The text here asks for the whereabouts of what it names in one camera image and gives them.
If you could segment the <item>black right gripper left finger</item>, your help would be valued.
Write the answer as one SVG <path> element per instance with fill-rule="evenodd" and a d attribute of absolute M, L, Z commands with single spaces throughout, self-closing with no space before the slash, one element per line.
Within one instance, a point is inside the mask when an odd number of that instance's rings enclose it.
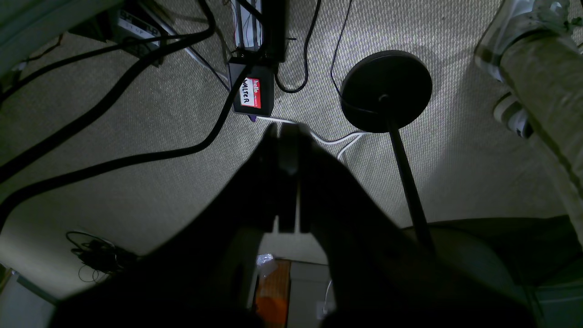
<path fill-rule="evenodd" d="M 69 297 L 52 328 L 262 328 L 246 303 L 258 247 L 274 224 L 260 169 L 273 162 L 269 125 L 249 160 L 181 232 L 108 282 Z"/>

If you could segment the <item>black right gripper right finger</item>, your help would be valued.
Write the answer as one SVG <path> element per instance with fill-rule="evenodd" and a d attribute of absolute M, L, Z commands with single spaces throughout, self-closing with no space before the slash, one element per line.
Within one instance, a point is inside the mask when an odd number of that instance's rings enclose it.
<path fill-rule="evenodd" d="M 323 248 L 336 308 L 323 328 L 535 328 L 518 300 L 419 245 L 379 209 L 305 125 L 298 142 L 300 224 Z"/>

